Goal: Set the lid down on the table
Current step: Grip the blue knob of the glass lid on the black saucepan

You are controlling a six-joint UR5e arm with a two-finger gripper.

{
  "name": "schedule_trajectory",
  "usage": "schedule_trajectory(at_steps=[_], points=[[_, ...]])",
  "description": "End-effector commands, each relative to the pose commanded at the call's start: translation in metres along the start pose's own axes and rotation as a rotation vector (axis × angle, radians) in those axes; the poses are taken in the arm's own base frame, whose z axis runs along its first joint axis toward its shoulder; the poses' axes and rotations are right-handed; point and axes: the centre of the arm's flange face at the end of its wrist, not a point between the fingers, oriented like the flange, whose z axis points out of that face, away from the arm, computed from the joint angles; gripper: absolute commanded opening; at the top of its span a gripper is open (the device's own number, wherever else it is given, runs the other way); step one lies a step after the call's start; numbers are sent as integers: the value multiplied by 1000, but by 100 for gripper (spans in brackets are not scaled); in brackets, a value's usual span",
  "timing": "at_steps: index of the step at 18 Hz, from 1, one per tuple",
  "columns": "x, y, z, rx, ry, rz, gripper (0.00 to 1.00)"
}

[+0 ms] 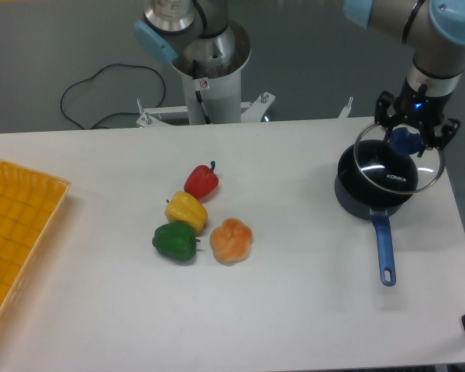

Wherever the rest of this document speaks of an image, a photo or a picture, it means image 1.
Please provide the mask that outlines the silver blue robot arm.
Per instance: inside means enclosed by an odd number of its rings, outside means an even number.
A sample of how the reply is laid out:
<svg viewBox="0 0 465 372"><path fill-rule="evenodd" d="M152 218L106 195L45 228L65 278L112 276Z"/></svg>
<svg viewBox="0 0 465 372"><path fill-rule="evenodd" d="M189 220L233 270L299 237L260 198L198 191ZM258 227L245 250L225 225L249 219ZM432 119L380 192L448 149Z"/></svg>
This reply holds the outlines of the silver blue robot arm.
<svg viewBox="0 0 465 372"><path fill-rule="evenodd" d="M415 50L395 114L385 116L379 99L375 121L412 126L425 148L444 149L460 127L443 111L465 68L465 1L345 1L343 11ZM194 79L227 76L250 57L249 37L225 1L150 1L134 33L154 59Z"/></svg>

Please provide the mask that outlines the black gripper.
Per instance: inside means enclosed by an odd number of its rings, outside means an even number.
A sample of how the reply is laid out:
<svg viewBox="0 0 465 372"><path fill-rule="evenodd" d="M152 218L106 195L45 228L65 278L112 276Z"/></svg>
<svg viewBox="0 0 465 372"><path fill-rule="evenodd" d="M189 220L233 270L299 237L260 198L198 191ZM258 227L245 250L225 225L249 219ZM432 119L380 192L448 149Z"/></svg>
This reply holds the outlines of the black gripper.
<svg viewBox="0 0 465 372"><path fill-rule="evenodd" d="M396 116L398 124L417 129L422 138L422 148L418 152L418 157L421 157L429 149L443 150L461 126L460 120L452 118L442 124L447 102L448 95L439 97L429 95L427 84L421 84L415 90L408 83L404 83L396 99L388 91L381 92L375 104L374 123L386 134L390 134L395 127ZM388 110L392 107L395 115L388 114ZM440 134L437 135L435 129L439 125L441 125Z"/></svg>

